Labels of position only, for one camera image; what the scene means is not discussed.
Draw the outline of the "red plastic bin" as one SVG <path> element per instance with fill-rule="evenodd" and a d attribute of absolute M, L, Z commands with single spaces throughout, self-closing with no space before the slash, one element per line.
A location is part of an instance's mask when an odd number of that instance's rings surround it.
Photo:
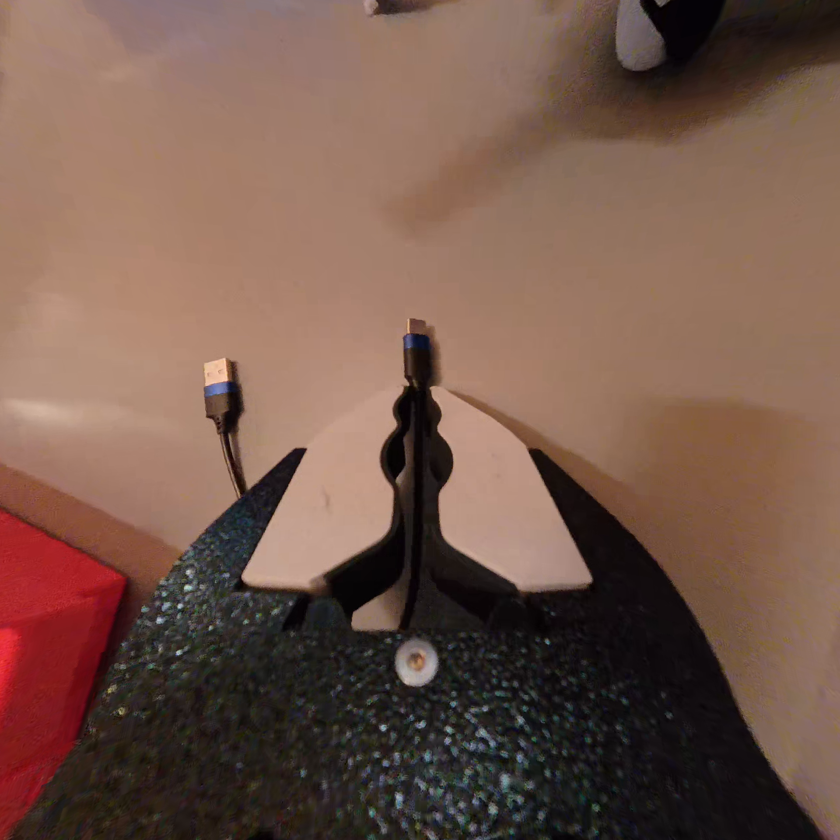
<path fill-rule="evenodd" d="M 77 740 L 125 586 L 118 572 L 2 511 L 2 838 Z"/>

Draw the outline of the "grey desk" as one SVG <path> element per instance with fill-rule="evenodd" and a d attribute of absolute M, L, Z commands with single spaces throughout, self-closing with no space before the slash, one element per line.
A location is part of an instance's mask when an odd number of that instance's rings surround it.
<path fill-rule="evenodd" d="M 402 377 L 662 564 L 838 838 L 838 2 L 624 73 L 614 2 L 2 2 L 2 505 L 139 604 L 248 481 Z"/>

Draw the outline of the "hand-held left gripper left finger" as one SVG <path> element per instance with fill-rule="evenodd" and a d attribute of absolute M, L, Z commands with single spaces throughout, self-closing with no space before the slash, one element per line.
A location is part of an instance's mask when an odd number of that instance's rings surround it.
<path fill-rule="evenodd" d="M 256 590 L 331 596 L 354 629 L 395 631 L 406 599 L 400 385 L 365 399 L 306 446 L 241 574 Z"/>

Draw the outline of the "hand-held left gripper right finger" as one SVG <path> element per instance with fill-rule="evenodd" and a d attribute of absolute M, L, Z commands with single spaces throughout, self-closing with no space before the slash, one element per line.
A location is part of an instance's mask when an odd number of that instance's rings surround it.
<path fill-rule="evenodd" d="M 425 617 L 531 618 L 593 575 L 528 447 L 441 386 L 427 403 Z"/>

